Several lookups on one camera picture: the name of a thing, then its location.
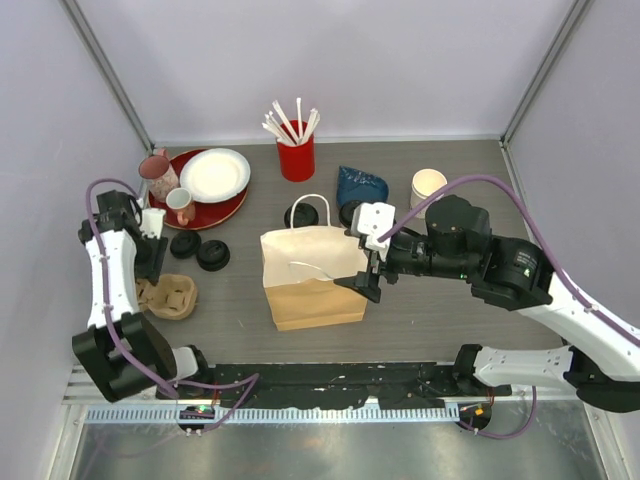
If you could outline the single black lid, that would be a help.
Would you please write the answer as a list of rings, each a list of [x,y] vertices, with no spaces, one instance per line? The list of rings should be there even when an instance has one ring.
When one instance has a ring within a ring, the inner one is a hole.
[[[184,230],[178,232],[170,242],[170,253],[176,259],[187,259],[195,255],[202,244],[197,231]]]

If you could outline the beige pulp cup carrier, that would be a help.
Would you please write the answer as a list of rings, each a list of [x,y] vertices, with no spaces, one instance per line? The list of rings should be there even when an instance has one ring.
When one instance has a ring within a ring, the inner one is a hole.
[[[195,308],[198,289],[191,277],[161,274],[156,284],[148,279],[136,280],[138,306],[165,320],[183,320]]]

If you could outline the stack of black lids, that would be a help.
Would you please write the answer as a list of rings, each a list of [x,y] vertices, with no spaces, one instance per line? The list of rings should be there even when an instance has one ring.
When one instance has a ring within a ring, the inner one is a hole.
[[[230,258],[230,249],[221,240],[203,242],[196,253],[196,261],[199,267],[208,272],[222,270],[228,265]]]

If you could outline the brown paper bag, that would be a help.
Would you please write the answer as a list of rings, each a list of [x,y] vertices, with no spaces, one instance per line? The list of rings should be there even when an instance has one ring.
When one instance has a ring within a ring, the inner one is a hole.
[[[335,283],[367,267],[359,241],[332,224],[324,203],[326,222],[291,225],[260,237],[262,285],[272,320],[279,331],[360,322],[368,300]]]

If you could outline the stack of paper cups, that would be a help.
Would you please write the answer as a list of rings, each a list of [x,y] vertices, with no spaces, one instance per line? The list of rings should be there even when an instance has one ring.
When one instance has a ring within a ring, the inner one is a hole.
[[[446,184],[446,177],[438,170],[427,168],[417,171],[411,181],[411,208],[417,207],[422,200]]]

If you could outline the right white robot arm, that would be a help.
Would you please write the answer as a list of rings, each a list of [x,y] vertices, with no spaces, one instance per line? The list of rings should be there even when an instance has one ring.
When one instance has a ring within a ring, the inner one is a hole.
[[[337,285],[377,303],[381,279],[390,284],[401,275],[461,280],[473,297],[534,319],[566,342],[556,349],[525,351],[465,344],[451,368],[460,394],[528,384],[572,389],[586,404],[613,413],[638,410],[638,333],[620,319],[611,325],[600,320],[592,300],[562,283],[538,246],[493,234],[488,212],[456,195],[427,208],[425,233],[401,228],[378,241],[394,223],[393,206],[356,203],[350,234],[365,251],[367,267]]]

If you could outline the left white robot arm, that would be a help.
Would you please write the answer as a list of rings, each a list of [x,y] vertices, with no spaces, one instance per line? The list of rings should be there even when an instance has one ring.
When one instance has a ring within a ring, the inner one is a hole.
[[[190,398],[205,397],[213,375],[202,352],[171,347],[139,300],[145,286],[161,285],[165,211],[118,190],[87,192],[85,203],[78,237],[91,262],[92,306],[86,330],[72,339],[77,360],[109,402],[151,387],[170,398],[179,397],[179,388]]]

